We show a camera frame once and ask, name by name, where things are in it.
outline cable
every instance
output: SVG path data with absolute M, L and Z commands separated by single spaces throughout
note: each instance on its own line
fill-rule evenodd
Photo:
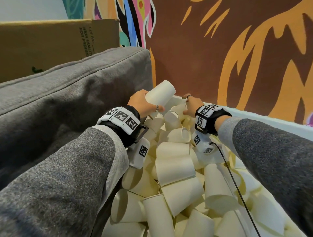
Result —
M 242 195 L 241 195 L 241 193 L 240 193 L 240 191 L 239 191 L 239 188 L 238 188 L 238 186 L 237 186 L 237 184 L 236 184 L 236 182 L 235 182 L 235 179 L 234 179 L 234 177 L 233 177 L 233 175 L 232 175 L 232 172 L 230 172 L 230 168 L 228 167 L 228 164 L 227 164 L 227 162 L 226 162 L 226 160 L 225 160 L 225 158 L 224 158 L 224 156 L 223 156 L 223 153 L 222 153 L 221 149 L 218 147 L 218 145 L 217 145 L 216 143 L 211 142 L 210 145 L 211 145 L 211 144 L 214 144 L 214 145 L 217 147 L 217 149 L 219 150 L 219 152 L 221 153 L 221 155 L 222 155 L 222 157 L 223 157 L 223 160 L 224 160 L 224 162 L 225 162 L 225 164 L 226 164 L 226 167 L 227 167 L 227 169 L 228 169 L 228 172 L 230 173 L 230 176 L 232 177 L 232 180 L 233 180 L 233 182 L 234 182 L 234 184 L 235 184 L 235 186 L 236 186 L 236 189 L 237 189 L 237 191 L 238 191 L 238 193 L 239 193 L 239 196 L 240 196 L 240 198 L 241 198 L 241 200 L 242 200 L 242 203 L 244 204 L 244 207 L 246 208 L 246 210 L 247 210 L 247 212 L 248 212 L 248 215 L 249 215 L 249 217 L 250 217 L 250 219 L 251 219 L 251 221 L 252 221 L 252 224 L 253 224 L 253 226 L 254 226 L 254 228 L 255 228 L 255 231 L 256 231 L 256 233 L 258 234 L 258 236 L 261 237 L 261 235 L 260 235 L 258 229 L 256 228 L 256 225 L 255 225 L 255 223 L 254 223 L 254 221 L 253 221 L 253 219 L 252 219 L 252 217 L 251 217 L 251 215 L 250 215 L 250 212 L 249 212 L 249 210 L 248 210 L 248 207 L 247 207 L 246 203 L 244 202 L 244 199 L 243 199 L 243 197 L 242 197 Z

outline hand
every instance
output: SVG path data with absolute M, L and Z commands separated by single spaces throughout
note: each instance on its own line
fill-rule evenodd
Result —
M 149 114 L 155 112 L 157 110 L 157 106 L 155 104 L 150 104 L 146 101 L 146 94 L 148 91 L 140 90 L 133 94 L 127 105 L 134 107 L 141 118 L 148 116 Z M 159 105 L 159 112 L 163 112 L 165 108 L 162 105 Z
M 190 94 L 185 94 L 182 98 L 185 99 Z M 202 100 L 195 98 L 193 96 L 189 96 L 189 98 L 186 100 L 187 109 L 183 111 L 184 115 L 189 115 L 193 118 L 196 117 L 196 111 L 199 107 L 203 106 L 204 103 Z

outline gray sweatshirt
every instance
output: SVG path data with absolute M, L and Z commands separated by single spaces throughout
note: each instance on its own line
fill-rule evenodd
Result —
M 222 124 L 218 137 L 313 236 L 313 142 L 237 117 Z M 86 129 L 0 192 L 0 236 L 89 236 L 128 166 L 113 130 Z

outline person's left hand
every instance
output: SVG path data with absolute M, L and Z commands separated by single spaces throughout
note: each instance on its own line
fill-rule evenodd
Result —
M 127 105 L 134 107 L 141 118 L 148 116 L 149 114 L 156 112 L 157 106 L 155 104 L 150 104 L 146 101 L 146 94 L 148 91 L 142 89 L 135 94 L 133 94 Z M 165 108 L 162 105 L 159 105 L 159 112 L 163 112 Z

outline light gray cuff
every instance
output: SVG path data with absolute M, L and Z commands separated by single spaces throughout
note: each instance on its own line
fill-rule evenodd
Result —
M 128 160 L 128 155 L 126 153 L 126 149 L 122 143 L 122 140 L 112 129 L 104 125 L 95 125 L 92 128 L 98 129 L 108 134 L 112 138 L 115 144 L 115 156 L 114 156 L 114 160 L 113 160 L 108 178 L 105 183 L 105 189 L 102 192 L 101 206 L 98 209 L 98 212 L 99 212 L 101 208 L 103 207 L 104 203 L 106 202 L 106 200 L 108 199 L 109 195 L 115 188 L 119 179 L 123 176 L 123 174 L 128 169 L 129 160 Z
M 242 120 L 239 117 L 231 117 L 225 120 L 218 130 L 218 138 L 225 146 L 227 146 L 237 157 L 239 157 L 233 144 L 233 131 L 237 123 Z

